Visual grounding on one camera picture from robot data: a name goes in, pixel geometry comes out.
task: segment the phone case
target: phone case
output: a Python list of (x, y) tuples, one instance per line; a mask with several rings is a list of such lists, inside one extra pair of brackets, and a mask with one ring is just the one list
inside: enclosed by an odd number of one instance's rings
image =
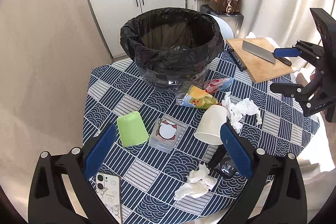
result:
[(97, 173), (96, 193), (114, 218), (122, 224), (120, 177)]

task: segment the blue patterned tablecloth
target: blue patterned tablecloth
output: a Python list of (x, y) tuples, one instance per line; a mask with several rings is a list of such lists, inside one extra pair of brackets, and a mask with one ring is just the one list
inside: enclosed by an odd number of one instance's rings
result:
[[(232, 77), (231, 101), (250, 97), (261, 109), (263, 124), (257, 126), (254, 116), (243, 120), (241, 136), (255, 147), (272, 155), (292, 152), (296, 156), (309, 143), (319, 127), (316, 115), (304, 117), (300, 105), (292, 98), (269, 90), (272, 82), (295, 83), (293, 74), (253, 84), (247, 72), (241, 72), (225, 50), (210, 65), (207, 79)], [(221, 102), (224, 92), (215, 97)], [(107, 122), (117, 125), (118, 116), (138, 110), (148, 133), (157, 118), (183, 128), (170, 154), (156, 150), (148, 143), (122, 147), (119, 134), (100, 172), (121, 176), (122, 215), (125, 224), (183, 223), (216, 213), (229, 207), (243, 189), (246, 179), (236, 173), (231, 179), (218, 179), (206, 195), (174, 201), (174, 191), (186, 182), (191, 170), (208, 162), (216, 146), (197, 140), (193, 133), (203, 109), (175, 105), (175, 95), (159, 92), (140, 78), (134, 62), (124, 59), (92, 70), (85, 107), (83, 142), (99, 133)], [(90, 179), (95, 187), (95, 177)]]

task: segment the crumpled tissue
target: crumpled tissue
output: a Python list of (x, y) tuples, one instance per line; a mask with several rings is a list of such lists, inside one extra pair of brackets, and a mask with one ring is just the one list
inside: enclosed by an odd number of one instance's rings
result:
[(234, 103), (231, 103), (230, 94), (231, 92), (225, 93), (224, 100), (222, 100), (222, 106), (226, 108), (227, 117), (230, 120), (230, 124), (238, 134), (240, 133), (243, 127), (243, 124), (239, 122), (239, 120), (246, 114), (247, 115), (256, 114), (257, 125), (263, 123), (260, 116), (259, 108), (254, 104), (252, 100), (250, 100), (250, 98), (245, 98), (244, 100), (238, 102), (235, 105)]
[(198, 167), (197, 171), (190, 171), (187, 182), (175, 191), (174, 200), (181, 200), (187, 195), (199, 198), (216, 185), (217, 179), (209, 176), (210, 171), (206, 165), (200, 164)]

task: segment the kitchen knife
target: kitchen knife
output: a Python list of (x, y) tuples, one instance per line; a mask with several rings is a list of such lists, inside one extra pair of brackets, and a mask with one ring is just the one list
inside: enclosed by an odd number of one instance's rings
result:
[(287, 66), (291, 67), (292, 62), (284, 57), (276, 57), (273, 52), (265, 50), (262, 47), (259, 47), (255, 44), (252, 44), (246, 40), (243, 40), (243, 46), (241, 47), (243, 50), (252, 53), (262, 59), (265, 59), (273, 64), (276, 63), (276, 59), (280, 60), (282, 63), (286, 64)]

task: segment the brown handbag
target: brown handbag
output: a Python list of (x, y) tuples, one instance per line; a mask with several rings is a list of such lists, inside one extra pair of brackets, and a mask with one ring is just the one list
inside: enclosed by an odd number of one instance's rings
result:
[(240, 0), (210, 0), (209, 7), (217, 12), (232, 15), (240, 12)]

